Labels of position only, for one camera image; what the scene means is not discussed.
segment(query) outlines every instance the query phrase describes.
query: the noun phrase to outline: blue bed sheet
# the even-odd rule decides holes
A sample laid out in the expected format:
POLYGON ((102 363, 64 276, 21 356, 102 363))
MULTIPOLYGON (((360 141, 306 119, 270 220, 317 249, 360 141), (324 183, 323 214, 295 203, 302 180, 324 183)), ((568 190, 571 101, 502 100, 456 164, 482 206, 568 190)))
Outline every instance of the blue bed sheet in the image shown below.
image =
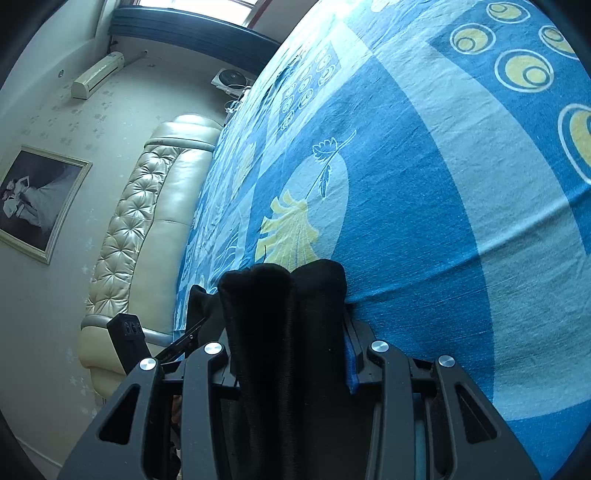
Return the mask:
POLYGON ((591 420, 591 81, 527 0, 321 0, 222 131, 178 279, 340 262, 555 473, 591 420))

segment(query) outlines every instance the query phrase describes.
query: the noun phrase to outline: picture frame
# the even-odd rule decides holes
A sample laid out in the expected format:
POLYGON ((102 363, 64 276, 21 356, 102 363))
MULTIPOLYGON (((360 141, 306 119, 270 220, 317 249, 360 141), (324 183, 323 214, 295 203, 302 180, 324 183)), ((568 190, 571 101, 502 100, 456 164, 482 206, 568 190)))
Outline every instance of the picture frame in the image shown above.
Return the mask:
POLYGON ((91 162, 22 145, 0 180, 0 240, 50 263, 91 162))

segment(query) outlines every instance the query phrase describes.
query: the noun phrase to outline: wall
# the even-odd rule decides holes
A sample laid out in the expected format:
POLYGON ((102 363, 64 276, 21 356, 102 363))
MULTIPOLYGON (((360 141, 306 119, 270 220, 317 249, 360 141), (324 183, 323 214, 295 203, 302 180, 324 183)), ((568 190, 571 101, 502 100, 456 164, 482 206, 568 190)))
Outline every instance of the wall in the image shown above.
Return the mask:
POLYGON ((317 0, 272 0, 254 30, 283 42, 317 0))
POLYGON ((0 408, 48 478, 55 477, 98 408, 88 373, 76 358, 77 337, 108 222, 144 142, 160 122, 183 113, 223 122, 223 104, 229 100, 209 84, 209 72, 199 65, 188 68, 160 59, 138 60, 89 100, 72 99, 72 78, 94 60, 96 44, 86 38, 100 10, 96 4, 91 21, 82 15, 90 15, 91 9, 81 8, 81 3, 92 4, 70 0, 27 47, 24 55, 37 59, 38 68, 28 57, 19 59, 7 90, 0 91, 0 125, 11 131, 0 128, 6 150, 0 173, 7 171, 21 144, 93 163, 66 216, 50 265, 0 243, 5 273, 0 283, 0 362, 5 366, 0 408), (83 18, 75 21, 77 15, 83 18), (75 44, 73 53, 50 59, 60 52, 46 42, 61 30, 75 30, 74 25, 84 32, 68 33, 72 43, 61 43, 62 49, 75 44), (67 74, 60 79, 57 72, 62 68, 67 74), (51 80, 50 93, 43 93, 47 86, 35 91, 39 79, 17 81, 25 82, 32 72, 51 80), (14 95, 10 91, 20 96, 9 104, 14 95))

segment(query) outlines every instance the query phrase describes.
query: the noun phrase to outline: silver screw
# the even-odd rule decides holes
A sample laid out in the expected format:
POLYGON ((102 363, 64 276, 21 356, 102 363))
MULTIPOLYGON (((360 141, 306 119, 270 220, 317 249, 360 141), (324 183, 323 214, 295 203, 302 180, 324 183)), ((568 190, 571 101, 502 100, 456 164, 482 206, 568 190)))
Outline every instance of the silver screw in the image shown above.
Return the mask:
POLYGON ((207 353, 208 355, 217 355, 221 351, 222 346, 217 342, 211 342, 205 346, 205 353, 207 353))
POLYGON ((372 342, 371 344, 371 349, 374 352, 387 352, 388 351, 388 344, 386 342, 384 342, 383 340, 376 340, 375 342, 372 342))
POLYGON ((152 370, 156 366, 156 360, 153 358, 144 358, 140 363, 139 367, 142 370, 152 370))
POLYGON ((451 368, 456 364, 455 359, 450 355, 442 355, 439 357, 439 365, 442 367, 451 368))

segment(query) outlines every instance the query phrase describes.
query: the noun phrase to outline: patterned fabric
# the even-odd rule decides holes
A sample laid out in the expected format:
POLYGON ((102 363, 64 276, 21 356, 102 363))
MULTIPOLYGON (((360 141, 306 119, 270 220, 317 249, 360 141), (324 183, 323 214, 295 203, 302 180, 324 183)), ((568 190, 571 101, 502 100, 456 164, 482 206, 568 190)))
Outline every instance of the patterned fabric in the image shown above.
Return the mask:
POLYGON ((591 420, 591 81, 527 0, 322 0, 222 136, 179 275, 340 262, 355 316, 453 355, 544 478, 591 420))

